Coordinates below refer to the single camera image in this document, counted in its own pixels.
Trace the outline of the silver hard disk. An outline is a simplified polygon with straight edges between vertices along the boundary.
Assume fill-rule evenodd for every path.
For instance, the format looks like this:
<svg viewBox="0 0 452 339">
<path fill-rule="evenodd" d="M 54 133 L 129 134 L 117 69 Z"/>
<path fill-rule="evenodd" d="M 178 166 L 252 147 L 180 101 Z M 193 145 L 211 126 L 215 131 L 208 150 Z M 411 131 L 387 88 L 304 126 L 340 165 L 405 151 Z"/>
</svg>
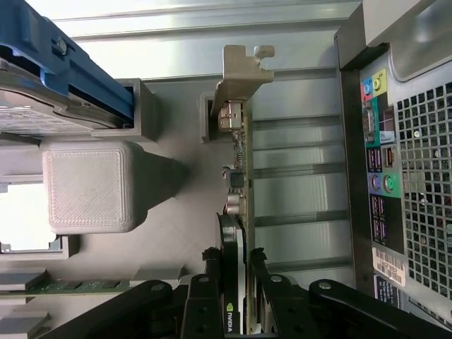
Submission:
<svg viewBox="0 0 452 339">
<path fill-rule="evenodd" d="M 43 138 L 118 129 L 128 121 L 98 104 L 62 95 L 0 57 L 0 133 Z"/>
</svg>

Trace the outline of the grey plastic parts rack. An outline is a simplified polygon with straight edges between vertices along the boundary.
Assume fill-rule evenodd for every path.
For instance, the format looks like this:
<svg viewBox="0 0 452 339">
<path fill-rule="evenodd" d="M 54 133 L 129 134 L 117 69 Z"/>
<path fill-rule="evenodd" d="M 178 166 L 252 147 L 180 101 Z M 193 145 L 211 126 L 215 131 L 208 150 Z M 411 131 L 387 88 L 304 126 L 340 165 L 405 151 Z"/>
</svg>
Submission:
<svg viewBox="0 0 452 339">
<path fill-rule="evenodd" d="M 201 138 L 202 84 L 159 85 L 151 92 L 124 79 L 138 105 L 132 129 L 33 138 L 0 133 L 0 188 L 42 183 L 48 249 L 0 246 L 0 304 L 48 304 L 59 325 L 117 292 L 26 296 L 45 280 L 122 280 L 140 270 L 174 277 L 201 269 L 201 251 L 214 245 L 215 213 L 225 202 L 222 167 L 232 142 Z"/>
</svg>

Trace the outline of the silver CPU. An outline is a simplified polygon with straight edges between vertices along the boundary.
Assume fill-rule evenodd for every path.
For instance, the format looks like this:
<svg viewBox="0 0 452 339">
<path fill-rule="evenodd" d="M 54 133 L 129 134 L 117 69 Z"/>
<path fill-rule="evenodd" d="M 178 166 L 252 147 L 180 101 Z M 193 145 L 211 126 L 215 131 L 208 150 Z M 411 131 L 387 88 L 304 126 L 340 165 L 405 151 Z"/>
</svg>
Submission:
<svg viewBox="0 0 452 339">
<path fill-rule="evenodd" d="M 0 188 L 0 246 L 7 252 L 48 249 L 57 236 L 49 225 L 44 184 Z"/>
</svg>

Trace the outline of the open black PC case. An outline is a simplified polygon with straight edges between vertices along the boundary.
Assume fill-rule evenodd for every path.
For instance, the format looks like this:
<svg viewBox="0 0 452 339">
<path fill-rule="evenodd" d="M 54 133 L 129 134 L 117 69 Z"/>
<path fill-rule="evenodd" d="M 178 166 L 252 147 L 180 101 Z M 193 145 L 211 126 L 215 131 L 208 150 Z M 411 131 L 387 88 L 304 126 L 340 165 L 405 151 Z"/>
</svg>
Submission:
<svg viewBox="0 0 452 339">
<path fill-rule="evenodd" d="M 357 289 L 452 330 L 452 0 L 362 0 L 334 43 Z"/>
</svg>

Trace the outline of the blue disk caddy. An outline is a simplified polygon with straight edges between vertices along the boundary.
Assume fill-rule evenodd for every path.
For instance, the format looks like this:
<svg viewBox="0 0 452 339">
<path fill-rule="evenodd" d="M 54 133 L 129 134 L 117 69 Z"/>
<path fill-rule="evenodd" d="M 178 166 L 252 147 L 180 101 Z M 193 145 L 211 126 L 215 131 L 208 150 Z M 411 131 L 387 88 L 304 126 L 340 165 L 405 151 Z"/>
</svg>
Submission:
<svg viewBox="0 0 452 339">
<path fill-rule="evenodd" d="M 25 0 L 0 0 L 0 91 L 58 117 L 115 129 L 133 125 L 133 93 Z"/>
</svg>

